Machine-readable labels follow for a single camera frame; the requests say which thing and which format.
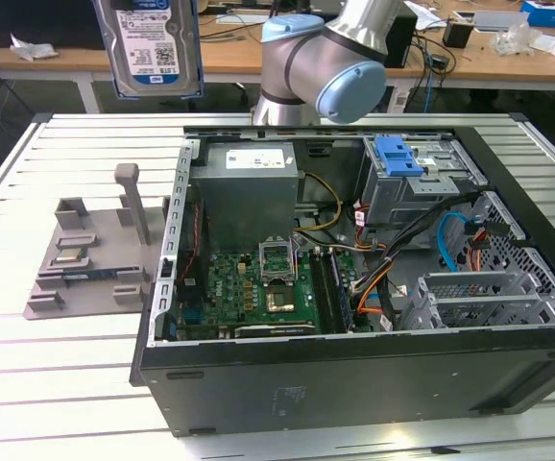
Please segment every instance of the white paper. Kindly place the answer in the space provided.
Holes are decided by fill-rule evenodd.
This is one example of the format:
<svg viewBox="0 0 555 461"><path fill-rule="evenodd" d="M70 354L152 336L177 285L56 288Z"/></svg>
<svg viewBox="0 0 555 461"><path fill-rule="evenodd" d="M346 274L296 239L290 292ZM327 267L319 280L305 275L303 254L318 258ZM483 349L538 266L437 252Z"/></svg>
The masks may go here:
<svg viewBox="0 0 555 461"><path fill-rule="evenodd" d="M26 61L54 58L58 55L58 52L54 49L53 45L50 45L49 43L40 43L39 45L35 45L34 43L28 43L20 40L13 34L11 34L11 42L11 51Z"/></svg>
<svg viewBox="0 0 555 461"><path fill-rule="evenodd" d="M531 47L536 48L540 51L550 53L550 51L555 47L555 36L547 36L545 34L542 34L534 40L534 42L531 44Z"/></svg>
<svg viewBox="0 0 555 461"><path fill-rule="evenodd" d="M232 149L227 152L227 170L286 168L281 149Z"/></svg>
<svg viewBox="0 0 555 461"><path fill-rule="evenodd" d="M410 2L408 0L403 3L410 7L410 10L412 10L419 18L416 21L417 31L422 31L429 26L431 26L431 28L446 27L446 21L443 21L441 17L436 16L427 8L422 7L421 5L417 5L416 3Z"/></svg>

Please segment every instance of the blue cable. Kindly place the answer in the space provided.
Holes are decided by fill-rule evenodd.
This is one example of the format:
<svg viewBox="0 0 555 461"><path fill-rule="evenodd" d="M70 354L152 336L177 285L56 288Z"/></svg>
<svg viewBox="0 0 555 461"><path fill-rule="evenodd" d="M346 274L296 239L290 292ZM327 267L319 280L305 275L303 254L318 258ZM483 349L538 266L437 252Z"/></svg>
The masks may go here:
<svg viewBox="0 0 555 461"><path fill-rule="evenodd" d="M457 265L452 260L452 257L448 253L448 249L446 248L446 242L444 241L444 228L446 227L446 223L448 222L449 218L457 218L461 220L464 224L469 221L463 214L457 213L455 211L450 211L444 215L442 221L440 221L440 226L438 226L438 249L440 250L440 255L446 262L446 266L450 269L450 272L457 272Z"/></svg>
<svg viewBox="0 0 555 461"><path fill-rule="evenodd" d="M429 61L429 78L427 80L427 99L424 102L424 113L429 112L429 102L431 101L431 91L433 91L433 61L431 60L431 55L427 54L427 60Z"/></svg>

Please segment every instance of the computer case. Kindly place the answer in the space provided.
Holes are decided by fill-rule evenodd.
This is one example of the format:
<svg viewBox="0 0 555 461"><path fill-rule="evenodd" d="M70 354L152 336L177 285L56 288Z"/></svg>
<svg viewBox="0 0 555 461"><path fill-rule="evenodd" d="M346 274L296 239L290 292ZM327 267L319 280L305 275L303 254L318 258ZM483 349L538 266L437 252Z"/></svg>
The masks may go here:
<svg viewBox="0 0 555 461"><path fill-rule="evenodd" d="M555 312L552 225L475 129L415 130L411 129L414 138L448 136L459 142L463 151L460 156L467 158L473 176L482 172L488 180L485 190L501 201L497 203L499 215L512 223L511 228L514 225L522 230L518 238L503 240L502 248L508 248L508 255L502 260L487 260L487 264L498 270L512 264L524 273L538 274L545 280L540 288ZM307 135L317 142L319 138L383 135L378 127L365 126L276 131L192 127L188 131L190 137L182 145L178 168L190 161L187 156L194 156L191 151L199 142L196 136L241 142L251 133L256 139L270 136L274 141L286 142L295 139L289 136L296 134L298 142ZM399 133L410 130L399 127ZM178 192L175 184L174 204L183 200L181 194L184 188ZM178 212L176 206L170 210ZM472 213L478 213L473 205ZM165 248L176 248L177 241L176 235L165 235ZM463 248L462 243L455 245L457 250ZM530 251L542 257L532 262L527 253ZM176 253L167 251L164 257ZM244 341L222 337L178 344L177 340L160 337L159 319L168 300L175 296L169 281L174 275L167 276L157 281L152 313L144 314L154 317L149 330L143 327L141 331L139 341L147 338L147 343L140 348L143 351L137 354L135 363L140 362L140 372L175 436L517 414L555 391L555 323L546 320L530 324L509 319L476 328L363 335L355 332ZM472 293L468 285L456 290L452 289L452 296Z"/></svg>

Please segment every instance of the aluminum extrusion table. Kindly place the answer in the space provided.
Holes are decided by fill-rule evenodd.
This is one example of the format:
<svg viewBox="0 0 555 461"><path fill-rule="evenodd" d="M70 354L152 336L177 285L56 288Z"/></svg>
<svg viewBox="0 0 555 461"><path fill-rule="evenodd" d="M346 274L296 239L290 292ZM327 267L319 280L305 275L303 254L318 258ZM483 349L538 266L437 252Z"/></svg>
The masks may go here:
<svg viewBox="0 0 555 461"><path fill-rule="evenodd" d="M183 127L248 123L245 114L56 115L22 135L0 168L0 460L435 459L431 447L461 450L452 461L555 459L555 393L517 416L178 440L148 389L128 383L139 314L21 317L59 198L116 208L113 169L134 161L144 204L157 206L171 192ZM555 149L529 123L458 114L361 123L476 127L555 225Z"/></svg>

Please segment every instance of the blue box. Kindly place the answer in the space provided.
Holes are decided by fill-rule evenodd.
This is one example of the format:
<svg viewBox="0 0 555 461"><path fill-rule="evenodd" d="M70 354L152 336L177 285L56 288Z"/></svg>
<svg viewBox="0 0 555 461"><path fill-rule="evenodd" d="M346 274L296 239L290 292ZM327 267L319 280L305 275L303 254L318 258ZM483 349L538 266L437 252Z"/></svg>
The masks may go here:
<svg viewBox="0 0 555 461"><path fill-rule="evenodd" d="M541 5L536 2L525 2L520 9L529 12L530 26L533 27L555 27L555 3L552 5Z"/></svg>

